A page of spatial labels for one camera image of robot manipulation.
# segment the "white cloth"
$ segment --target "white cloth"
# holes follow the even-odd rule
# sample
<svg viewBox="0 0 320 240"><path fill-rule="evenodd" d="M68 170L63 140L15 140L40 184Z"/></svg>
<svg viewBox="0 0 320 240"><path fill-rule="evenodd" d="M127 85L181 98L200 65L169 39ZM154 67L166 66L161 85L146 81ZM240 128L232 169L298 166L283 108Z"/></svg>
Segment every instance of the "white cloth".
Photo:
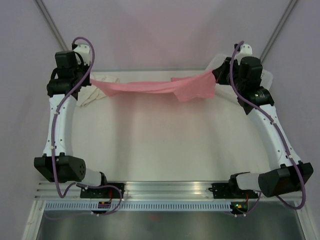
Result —
<svg viewBox="0 0 320 240"><path fill-rule="evenodd" d="M108 82L108 83L116 83L119 81L117 77L108 76L108 75L95 77L94 74L91 74L90 78L95 79L97 81ZM86 107L92 101L102 99L104 97L106 97L106 95L96 86L93 86L93 85L85 86L81 88L78 94L78 100L76 102L76 105L80 108Z"/></svg>

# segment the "pink fabric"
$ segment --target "pink fabric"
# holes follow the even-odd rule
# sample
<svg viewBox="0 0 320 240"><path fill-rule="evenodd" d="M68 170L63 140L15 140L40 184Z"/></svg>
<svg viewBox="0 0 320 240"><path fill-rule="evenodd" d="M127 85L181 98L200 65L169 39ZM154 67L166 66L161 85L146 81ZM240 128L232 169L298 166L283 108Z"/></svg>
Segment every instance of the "pink fabric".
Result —
<svg viewBox="0 0 320 240"><path fill-rule="evenodd" d="M90 80L105 95L111 97L123 92L139 92L148 94L174 93L180 102L193 98L213 99L216 79L211 71L197 76L172 77L171 81L141 81L129 83L102 82Z"/></svg>

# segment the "table surface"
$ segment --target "table surface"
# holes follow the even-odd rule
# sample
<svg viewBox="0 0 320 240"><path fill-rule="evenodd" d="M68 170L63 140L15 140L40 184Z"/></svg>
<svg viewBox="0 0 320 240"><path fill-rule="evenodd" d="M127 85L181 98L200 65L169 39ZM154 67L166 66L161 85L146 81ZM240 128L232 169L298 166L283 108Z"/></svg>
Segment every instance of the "table surface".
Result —
<svg viewBox="0 0 320 240"><path fill-rule="evenodd" d="M202 71L94 72L121 83L169 81ZM122 93L77 107L73 154L109 181L223 181L270 170L258 131L221 96L179 102L173 93Z"/></svg>

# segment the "purple wall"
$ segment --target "purple wall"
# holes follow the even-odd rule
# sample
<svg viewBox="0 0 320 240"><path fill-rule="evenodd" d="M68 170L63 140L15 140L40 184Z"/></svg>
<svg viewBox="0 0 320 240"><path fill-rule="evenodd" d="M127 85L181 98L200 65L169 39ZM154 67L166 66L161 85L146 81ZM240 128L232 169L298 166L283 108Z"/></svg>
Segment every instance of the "purple wall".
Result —
<svg viewBox="0 0 320 240"><path fill-rule="evenodd" d="M22 237L48 131L46 84L59 50L32 0L0 3L0 239Z"/></svg>
<svg viewBox="0 0 320 240"><path fill-rule="evenodd" d="M320 1L301 0L276 40L264 67L274 75L271 93L281 124L314 174L307 201L320 229Z"/></svg>

